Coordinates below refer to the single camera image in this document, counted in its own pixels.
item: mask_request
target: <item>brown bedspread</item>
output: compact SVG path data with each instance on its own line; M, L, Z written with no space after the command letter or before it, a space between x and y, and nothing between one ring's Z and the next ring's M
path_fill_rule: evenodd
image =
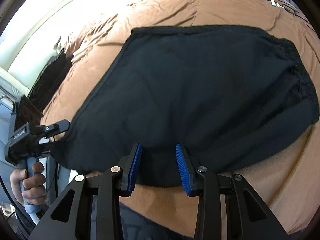
M43 123L72 120L120 52L132 28L211 24L259 27L277 38L293 41L320 94L320 41L316 33L303 20L271 6L267 0L131 0L65 39L66 53L75 55L73 65L45 109ZM236 171L251 183L288 233L305 228L320 205L319 138L320 127L316 123L277 155ZM182 187L137 185L132 197L121 201L176 232L194 234L198 200L188 198ZM222 216L225 225L225 214Z

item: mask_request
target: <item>black fabric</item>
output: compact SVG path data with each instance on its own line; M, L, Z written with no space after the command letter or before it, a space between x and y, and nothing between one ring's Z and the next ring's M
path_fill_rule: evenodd
M66 56L63 49L58 56L49 59L39 74L28 98L41 112L68 74L72 59L73 55Z
M181 184L175 145L214 172L262 161L319 118L291 41L248 26L132 30L52 156L78 172L143 153L138 183Z

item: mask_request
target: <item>human hand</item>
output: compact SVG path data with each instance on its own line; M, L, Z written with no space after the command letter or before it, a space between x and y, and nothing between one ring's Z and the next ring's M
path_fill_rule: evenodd
M30 204L41 205L46 202L46 190L44 187L45 176L41 174L44 167L41 162L32 165L32 170L35 172L34 176L26 179L27 170L15 169L10 175L10 183L12 192L17 201L23 205L23 198ZM20 180L23 180L23 186L28 190L21 193Z

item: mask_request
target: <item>bed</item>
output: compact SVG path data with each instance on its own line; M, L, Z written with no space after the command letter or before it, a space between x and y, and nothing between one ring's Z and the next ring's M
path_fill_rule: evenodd
M316 90L320 89L320 40L312 26L284 8L273 6L269 0L113 1L112 8L99 5L100 15L62 36L61 46L74 58L65 80L44 110L43 124L72 120L135 27L231 24L261 28L295 44ZM234 172L247 179L289 234L304 229L320 205L319 136L320 127L316 123L273 157ZM194 235L198 200L188 198L182 187L137 185L130 198L120 201L173 231ZM222 221L226 239L223 211Z

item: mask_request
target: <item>gray handle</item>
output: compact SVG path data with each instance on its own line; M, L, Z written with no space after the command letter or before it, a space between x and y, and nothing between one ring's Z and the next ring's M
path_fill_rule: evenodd
M35 173L32 170L32 165L38 162L39 159L36 157L29 157L27 160L21 160L18 162L18 168L19 169L26 169L28 171L28 178L32 177ZM28 188L25 188L22 184L22 180L20 181L20 188L21 192L28 190ZM24 208L28 214L37 213L41 210L40 206L35 206L30 203L24 198L23 199Z

